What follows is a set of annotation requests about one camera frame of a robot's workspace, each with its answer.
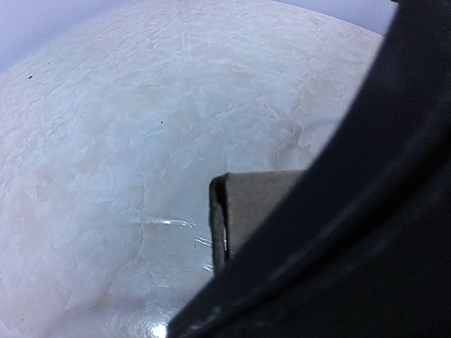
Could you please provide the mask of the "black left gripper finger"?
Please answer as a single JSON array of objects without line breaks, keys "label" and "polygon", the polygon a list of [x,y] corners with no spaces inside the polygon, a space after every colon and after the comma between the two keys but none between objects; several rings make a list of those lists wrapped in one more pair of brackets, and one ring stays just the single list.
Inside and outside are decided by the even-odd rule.
[{"label": "black left gripper finger", "polygon": [[168,336],[450,336],[449,1],[399,2],[332,140]]}]

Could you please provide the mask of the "brown cardboard box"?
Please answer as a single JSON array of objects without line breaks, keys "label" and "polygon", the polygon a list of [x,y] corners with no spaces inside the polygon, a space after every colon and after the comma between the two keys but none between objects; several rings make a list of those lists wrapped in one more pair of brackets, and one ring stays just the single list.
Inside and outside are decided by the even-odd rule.
[{"label": "brown cardboard box", "polygon": [[224,268],[303,174],[303,170],[226,173],[210,182],[214,274]]}]

